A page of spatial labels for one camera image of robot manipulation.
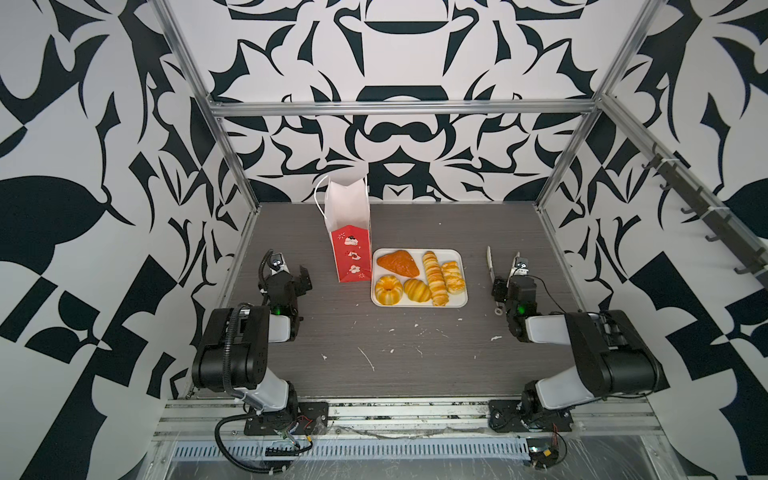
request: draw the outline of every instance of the red wire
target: red wire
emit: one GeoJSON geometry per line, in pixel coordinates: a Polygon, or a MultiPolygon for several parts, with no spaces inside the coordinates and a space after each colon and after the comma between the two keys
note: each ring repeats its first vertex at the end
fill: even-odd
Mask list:
{"type": "Polygon", "coordinates": [[[310,426],[310,423],[314,422],[314,420],[310,420],[308,417],[304,415],[299,415],[299,418],[306,420],[306,425],[304,425],[304,431],[306,431],[306,427],[310,426]]]}

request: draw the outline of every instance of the bread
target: bread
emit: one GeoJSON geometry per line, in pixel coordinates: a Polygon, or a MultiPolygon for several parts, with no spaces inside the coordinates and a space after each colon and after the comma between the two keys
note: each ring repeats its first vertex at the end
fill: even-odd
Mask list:
{"type": "Polygon", "coordinates": [[[385,275],[376,282],[374,292],[382,305],[396,305],[402,298],[402,283],[394,275],[385,275]]]}
{"type": "Polygon", "coordinates": [[[419,266],[416,265],[411,254],[405,250],[397,250],[376,259],[376,265],[382,266],[390,272],[402,276],[419,276],[419,266]]]}
{"type": "Polygon", "coordinates": [[[462,278],[462,271],[458,268],[458,263],[455,261],[445,262],[440,267],[442,270],[442,277],[445,280],[445,287],[448,289],[448,293],[461,293],[467,288],[467,284],[462,278]]]}
{"type": "Polygon", "coordinates": [[[442,278],[440,264],[437,263],[437,256],[433,252],[427,252],[422,256],[422,262],[424,263],[429,291],[432,292],[432,305],[444,306],[448,303],[448,290],[442,278]]]}
{"type": "Polygon", "coordinates": [[[408,298],[414,302],[426,302],[432,298],[432,292],[429,291],[429,287],[426,285],[426,283],[415,278],[406,280],[406,282],[402,285],[402,290],[406,293],[408,298]]]}

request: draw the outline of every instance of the white debris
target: white debris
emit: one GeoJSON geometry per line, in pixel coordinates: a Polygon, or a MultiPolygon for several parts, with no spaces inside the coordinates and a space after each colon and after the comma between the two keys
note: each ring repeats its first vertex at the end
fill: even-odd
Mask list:
{"type": "Polygon", "coordinates": [[[364,357],[366,358],[366,360],[368,360],[368,364],[369,364],[369,365],[371,365],[371,370],[373,370],[373,371],[375,372],[375,371],[376,371],[376,368],[375,368],[375,367],[373,366],[373,364],[371,363],[371,359],[370,359],[370,358],[368,358],[368,356],[366,355],[366,353],[365,353],[365,352],[363,352],[363,350],[362,350],[360,347],[357,347],[357,349],[360,351],[360,353],[362,353],[362,356],[364,356],[364,357]]]}

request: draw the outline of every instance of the black bracket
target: black bracket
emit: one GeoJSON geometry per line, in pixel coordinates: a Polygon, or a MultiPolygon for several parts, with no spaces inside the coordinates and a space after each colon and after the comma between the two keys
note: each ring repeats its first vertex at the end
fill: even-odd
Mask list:
{"type": "Polygon", "coordinates": [[[536,420],[523,419],[520,414],[519,400],[491,400],[488,402],[488,427],[497,433],[530,432],[538,430],[552,432],[553,425],[559,432],[571,431],[571,413],[569,409],[543,410],[536,420]]]}
{"type": "Polygon", "coordinates": [[[297,432],[311,435],[319,425],[325,425],[328,419],[328,404],[325,402],[299,402],[293,384],[288,382],[288,404],[277,412],[265,412],[245,422],[244,435],[275,435],[299,421],[297,432]],[[309,420],[299,419],[304,415],[309,420]]]}

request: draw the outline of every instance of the black cable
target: black cable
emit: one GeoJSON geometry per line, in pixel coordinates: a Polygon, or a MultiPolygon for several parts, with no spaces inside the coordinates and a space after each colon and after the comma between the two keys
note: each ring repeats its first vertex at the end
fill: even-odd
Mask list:
{"type": "Polygon", "coordinates": [[[272,253],[273,253],[273,250],[271,248],[267,250],[266,255],[264,255],[264,258],[261,259],[261,263],[259,264],[259,281],[261,282],[261,287],[265,290],[266,290],[266,280],[264,279],[264,266],[272,256],[272,253]]]}
{"type": "Polygon", "coordinates": [[[227,335],[224,337],[224,353],[222,355],[222,366],[221,366],[221,382],[222,386],[224,387],[224,392],[227,392],[229,396],[232,396],[236,399],[244,399],[245,398],[245,392],[238,392],[234,388],[232,388],[232,364],[230,359],[230,354],[232,352],[232,342],[235,338],[235,333],[237,333],[237,324],[239,323],[238,317],[240,316],[240,311],[246,307],[249,306],[250,308],[253,308],[253,305],[250,303],[241,303],[237,307],[232,309],[232,313],[230,314],[230,320],[227,324],[227,335]]]}
{"type": "Polygon", "coordinates": [[[541,278],[539,278],[539,277],[537,277],[535,275],[528,275],[527,273],[525,275],[518,275],[518,276],[529,276],[531,278],[535,278],[536,280],[540,281],[541,285],[544,287],[544,291],[547,293],[547,295],[549,295],[549,298],[552,300],[552,302],[554,302],[554,304],[558,306],[558,308],[560,309],[561,312],[565,312],[565,309],[560,306],[560,303],[558,303],[558,301],[554,299],[552,294],[549,293],[549,289],[547,288],[547,283],[543,279],[541,279],[541,278]]]}
{"type": "Polygon", "coordinates": [[[251,413],[246,413],[246,414],[242,414],[242,415],[232,415],[230,417],[224,417],[223,419],[219,420],[219,422],[214,427],[214,441],[216,442],[216,445],[218,445],[219,451],[221,452],[221,455],[224,455],[224,458],[229,460],[232,463],[232,465],[235,465],[236,467],[240,468],[241,470],[245,470],[246,472],[250,472],[250,473],[266,473],[266,474],[270,474],[270,473],[273,473],[273,474],[274,473],[283,473],[283,472],[285,472],[288,469],[287,467],[284,467],[281,470],[275,470],[274,468],[256,467],[256,466],[246,465],[246,464],[242,463],[240,460],[238,460],[237,458],[234,458],[234,456],[232,456],[232,454],[229,452],[229,450],[227,450],[227,447],[224,446],[224,442],[221,441],[220,430],[221,430],[221,427],[225,423],[236,422],[238,420],[248,420],[248,419],[252,419],[253,417],[256,417],[256,416],[258,416],[258,413],[254,409],[251,413]]]}
{"type": "Polygon", "coordinates": [[[557,435],[558,437],[560,437],[560,440],[563,441],[563,448],[565,450],[565,453],[563,453],[562,457],[558,455],[558,460],[554,464],[554,465],[560,465],[562,462],[565,462],[565,457],[568,456],[568,444],[566,443],[565,439],[563,438],[563,435],[560,435],[560,432],[555,432],[554,434],[557,435]]]}
{"type": "Polygon", "coordinates": [[[632,400],[632,399],[644,399],[644,398],[646,398],[647,396],[648,396],[648,394],[647,394],[647,393],[641,393],[640,395],[629,395],[629,396],[623,396],[623,395],[609,395],[609,397],[611,397],[611,398],[614,398],[614,399],[627,399],[627,400],[632,400]]]}

